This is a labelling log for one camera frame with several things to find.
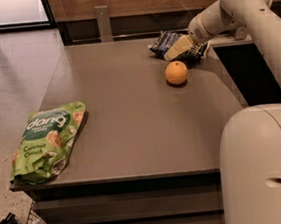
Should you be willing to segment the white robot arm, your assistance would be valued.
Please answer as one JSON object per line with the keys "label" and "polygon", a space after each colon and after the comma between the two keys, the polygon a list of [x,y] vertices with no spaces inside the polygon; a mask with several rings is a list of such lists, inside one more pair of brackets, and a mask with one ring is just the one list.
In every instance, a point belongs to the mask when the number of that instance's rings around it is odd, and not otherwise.
{"label": "white robot arm", "polygon": [[[218,0],[188,25],[205,43],[241,23],[281,87],[281,17],[271,0]],[[234,114],[220,143],[225,224],[281,224],[281,104]]]}

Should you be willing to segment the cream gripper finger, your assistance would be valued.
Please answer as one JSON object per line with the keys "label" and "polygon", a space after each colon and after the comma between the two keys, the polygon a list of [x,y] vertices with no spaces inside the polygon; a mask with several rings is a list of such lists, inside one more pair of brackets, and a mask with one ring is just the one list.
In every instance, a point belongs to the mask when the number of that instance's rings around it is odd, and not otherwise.
{"label": "cream gripper finger", "polygon": [[194,42],[192,38],[189,35],[183,35],[166,51],[164,58],[168,61],[172,61],[177,56],[188,51],[193,45]]}

